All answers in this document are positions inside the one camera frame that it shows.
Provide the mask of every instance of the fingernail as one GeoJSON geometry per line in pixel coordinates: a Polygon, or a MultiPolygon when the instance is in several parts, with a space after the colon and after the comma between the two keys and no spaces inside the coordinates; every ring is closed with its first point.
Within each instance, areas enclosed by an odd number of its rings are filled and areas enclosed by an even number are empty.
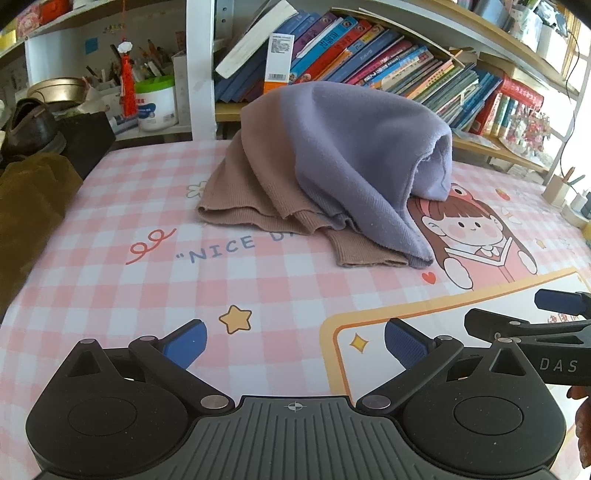
{"type": "Polygon", "coordinates": [[[587,468],[591,465],[591,462],[589,462],[589,459],[587,458],[587,449],[585,446],[582,446],[579,449],[579,459],[581,460],[581,465],[583,465],[583,468],[587,468]]]}

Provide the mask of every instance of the human hand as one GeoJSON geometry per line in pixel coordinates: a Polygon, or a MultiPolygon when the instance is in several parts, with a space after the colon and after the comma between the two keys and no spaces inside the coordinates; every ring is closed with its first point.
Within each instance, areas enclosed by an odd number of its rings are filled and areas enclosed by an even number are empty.
{"type": "MultiPolygon", "coordinates": [[[[585,387],[570,387],[566,393],[568,398],[580,400],[586,398],[585,387]]],[[[591,465],[591,400],[587,398],[574,416],[575,435],[579,438],[579,459],[583,468],[591,465]]]]}

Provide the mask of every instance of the gray ribbed plate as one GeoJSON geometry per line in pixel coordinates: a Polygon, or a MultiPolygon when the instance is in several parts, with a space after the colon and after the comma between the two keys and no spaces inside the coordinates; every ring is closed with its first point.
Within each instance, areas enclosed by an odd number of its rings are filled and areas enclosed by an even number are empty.
{"type": "MultiPolygon", "coordinates": [[[[61,477],[46,474],[43,480],[61,477]]],[[[247,397],[235,412],[197,422],[158,466],[126,480],[462,480],[404,442],[385,418],[343,397],[247,397]]],[[[523,480],[556,480],[548,470],[523,480]]]]}

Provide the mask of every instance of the red heart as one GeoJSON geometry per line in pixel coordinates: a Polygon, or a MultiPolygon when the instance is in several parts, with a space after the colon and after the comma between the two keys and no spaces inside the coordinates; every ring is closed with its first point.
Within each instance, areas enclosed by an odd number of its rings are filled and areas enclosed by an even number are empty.
{"type": "Polygon", "coordinates": [[[435,276],[435,273],[428,272],[423,274],[423,280],[433,285],[437,281],[437,277],[435,276]]]}

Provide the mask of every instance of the row of books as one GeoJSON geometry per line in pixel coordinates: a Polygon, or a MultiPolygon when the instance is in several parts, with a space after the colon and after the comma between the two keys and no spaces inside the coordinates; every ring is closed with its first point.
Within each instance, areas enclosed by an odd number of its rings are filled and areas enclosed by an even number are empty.
{"type": "MultiPolygon", "coordinates": [[[[486,63],[481,65],[499,73],[486,63]]],[[[511,120],[517,112],[529,115],[531,112],[540,111],[542,107],[544,97],[541,94],[503,72],[500,74],[501,82],[476,116],[470,128],[471,133],[505,138],[511,127],[511,120]]]]}
{"type": "MultiPolygon", "coordinates": [[[[290,6],[281,0],[267,15],[282,2],[290,6]]],[[[323,80],[401,95],[422,103],[452,128],[468,130],[503,82],[474,63],[464,65],[457,53],[453,56],[421,41],[427,39],[416,32],[381,21],[378,15],[344,9],[331,9],[324,15],[284,11],[287,17],[267,33],[269,41],[256,50],[250,46],[250,58],[234,56],[235,71],[224,63],[237,48],[248,54],[244,47],[248,32],[218,65],[216,101],[250,102],[273,87],[323,80]]]]}

